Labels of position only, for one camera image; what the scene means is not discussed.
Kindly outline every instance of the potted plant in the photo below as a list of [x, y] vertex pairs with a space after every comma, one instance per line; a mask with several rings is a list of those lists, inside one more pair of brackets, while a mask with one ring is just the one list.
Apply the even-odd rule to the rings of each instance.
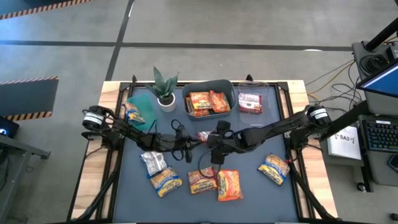
[[164, 112], [173, 111], [177, 105], [175, 103], [175, 95], [173, 91], [177, 85], [178, 74], [173, 78], [169, 78], [167, 81], [164, 81], [162, 74], [154, 66], [154, 78], [155, 85], [150, 86], [146, 83], [145, 87], [157, 97], [157, 102]]

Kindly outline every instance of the gray bin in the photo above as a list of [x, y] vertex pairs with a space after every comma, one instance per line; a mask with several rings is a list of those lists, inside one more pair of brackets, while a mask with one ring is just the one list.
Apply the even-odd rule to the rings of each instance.
[[230, 114], [232, 110], [235, 109], [236, 105], [238, 104], [238, 101], [236, 99], [236, 94], [234, 91], [234, 86], [228, 80], [212, 80], [212, 81], [191, 83], [185, 85], [182, 88], [182, 97], [185, 102], [185, 98], [188, 97], [189, 93], [191, 92], [210, 91], [210, 90], [213, 90], [215, 93], [224, 93], [226, 99], [228, 100], [229, 106], [231, 107], [231, 110], [227, 113], [215, 113], [214, 111], [210, 110], [209, 116], [196, 118], [188, 113], [187, 107], [185, 106], [184, 107], [185, 113], [188, 115], [191, 121], [203, 121], [207, 119], [226, 117]]

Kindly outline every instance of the dark blue table mat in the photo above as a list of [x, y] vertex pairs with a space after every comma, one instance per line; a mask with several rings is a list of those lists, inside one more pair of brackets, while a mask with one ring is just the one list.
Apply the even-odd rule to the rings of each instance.
[[[277, 97], [273, 86], [265, 88], [263, 99], [266, 121], [263, 125], [276, 122], [279, 119]], [[147, 92], [144, 88], [135, 88], [133, 95]], [[190, 121], [184, 112], [184, 101], [181, 88], [174, 91], [177, 108], [171, 113], [164, 113], [157, 105], [155, 96], [152, 106], [157, 115], [157, 127], [162, 134], [174, 134], [170, 126], [172, 119], [178, 119], [185, 125], [188, 132], [194, 136], [198, 131], [215, 129], [217, 119], [206, 121]], [[228, 117], [221, 118], [231, 122], [233, 130], [248, 127], [239, 118], [238, 107]], [[150, 180], [146, 178], [146, 167], [139, 156], [144, 152], [136, 143], [127, 139], [119, 177], [117, 199], [113, 221], [126, 222], [223, 222], [223, 223], [270, 223], [297, 222], [294, 193], [290, 176], [282, 186], [269, 180], [257, 168], [270, 153], [281, 158], [285, 155], [282, 135], [268, 139], [254, 152], [245, 154], [230, 154], [225, 159], [224, 169], [239, 171], [243, 199], [229, 202], [219, 202], [216, 190], [202, 194], [191, 195], [187, 174], [197, 170], [199, 157], [206, 151], [206, 146], [199, 146], [192, 151], [193, 160], [187, 164], [185, 160], [176, 161], [171, 153], [164, 153], [168, 165], [172, 166], [180, 178], [182, 186], [160, 198]]]

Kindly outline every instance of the orange snack package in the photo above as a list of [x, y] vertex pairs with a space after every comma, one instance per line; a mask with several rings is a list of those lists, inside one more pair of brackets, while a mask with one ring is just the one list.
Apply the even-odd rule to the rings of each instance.
[[[214, 175], [213, 167], [204, 168], [201, 170], [201, 172], [205, 176]], [[216, 179], [202, 176], [199, 170], [188, 172], [188, 179], [191, 188], [191, 194], [217, 189]]]
[[219, 202], [243, 198], [238, 170], [220, 170], [217, 179]]
[[196, 92], [189, 93], [192, 100], [193, 110], [207, 110], [211, 109], [210, 93], [209, 92]]
[[208, 110], [194, 110], [191, 98], [186, 97], [185, 102], [187, 104], [187, 110], [190, 115], [194, 115], [195, 117], [210, 115]]
[[211, 106], [216, 113], [225, 113], [231, 109], [224, 93], [215, 93], [210, 90], [210, 100]]

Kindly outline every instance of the green plant leaf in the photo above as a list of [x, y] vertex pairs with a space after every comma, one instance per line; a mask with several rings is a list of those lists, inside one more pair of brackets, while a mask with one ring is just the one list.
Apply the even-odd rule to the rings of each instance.
[[155, 84], [156, 84], [156, 86], [160, 89], [160, 90], [162, 90], [162, 91], [164, 91], [164, 79], [163, 79], [163, 76], [162, 76], [162, 74], [160, 73], [160, 71], [154, 66], [154, 78], [155, 78]]
[[165, 92], [168, 93], [168, 95], [172, 94], [174, 91], [174, 88], [177, 86], [178, 82], [178, 75], [174, 76], [173, 78], [169, 78], [166, 83], [165, 83]]
[[145, 87], [151, 91], [157, 98], [159, 98], [159, 91], [156, 86], [150, 86], [148, 83], [145, 83]]

